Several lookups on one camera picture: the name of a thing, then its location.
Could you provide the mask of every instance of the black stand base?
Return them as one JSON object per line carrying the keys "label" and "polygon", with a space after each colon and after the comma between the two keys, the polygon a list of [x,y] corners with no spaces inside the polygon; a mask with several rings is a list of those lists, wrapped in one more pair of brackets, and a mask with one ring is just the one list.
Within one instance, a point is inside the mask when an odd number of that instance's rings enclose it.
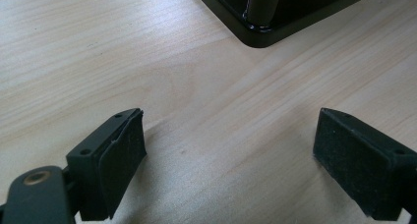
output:
{"label": "black stand base", "polygon": [[243,43],[264,48],[359,0],[203,1]]}

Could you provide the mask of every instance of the black plastic bracket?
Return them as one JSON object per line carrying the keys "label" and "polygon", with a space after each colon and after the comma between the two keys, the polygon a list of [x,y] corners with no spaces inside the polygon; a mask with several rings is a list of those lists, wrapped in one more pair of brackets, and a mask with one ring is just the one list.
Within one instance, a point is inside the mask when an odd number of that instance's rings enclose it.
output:
{"label": "black plastic bracket", "polygon": [[314,155],[367,216],[417,215],[417,153],[339,111],[322,109]]}
{"label": "black plastic bracket", "polygon": [[67,155],[68,167],[36,168],[11,185],[0,224],[112,218],[145,151],[143,111],[114,115]]}
{"label": "black plastic bracket", "polygon": [[359,0],[203,0],[246,45],[270,46]]}

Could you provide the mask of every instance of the black post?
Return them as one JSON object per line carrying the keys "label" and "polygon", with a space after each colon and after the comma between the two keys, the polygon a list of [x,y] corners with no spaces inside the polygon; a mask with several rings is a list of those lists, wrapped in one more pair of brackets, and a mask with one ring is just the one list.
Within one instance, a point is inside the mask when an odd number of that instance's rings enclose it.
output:
{"label": "black post", "polygon": [[249,0],[248,22],[260,26],[269,26],[279,0]]}

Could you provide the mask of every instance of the light wood surface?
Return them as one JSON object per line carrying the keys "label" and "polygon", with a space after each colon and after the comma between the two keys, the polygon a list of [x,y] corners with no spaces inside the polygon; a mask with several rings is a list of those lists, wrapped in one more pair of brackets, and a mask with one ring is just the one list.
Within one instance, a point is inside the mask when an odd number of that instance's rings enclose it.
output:
{"label": "light wood surface", "polygon": [[105,223],[377,223],[313,158],[319,110],[417,149],[416,83],[417,0],[363,0],[265,49],[201,0],[0,0],[0,203],[140,107],[149,155]]}

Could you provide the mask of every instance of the wood grain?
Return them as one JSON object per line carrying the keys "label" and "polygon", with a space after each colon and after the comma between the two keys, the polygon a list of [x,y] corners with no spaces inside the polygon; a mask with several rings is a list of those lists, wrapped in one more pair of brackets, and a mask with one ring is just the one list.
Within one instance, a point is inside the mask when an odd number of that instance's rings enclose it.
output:
{"label": "wood grain", "polygon": [[0,0],[0,202],[141,107],[149,155],[104,223],[377,223],[314,160],[319,110],[417,149],[416,83],[417,0],[363,0],[266,49],[201,0]]}

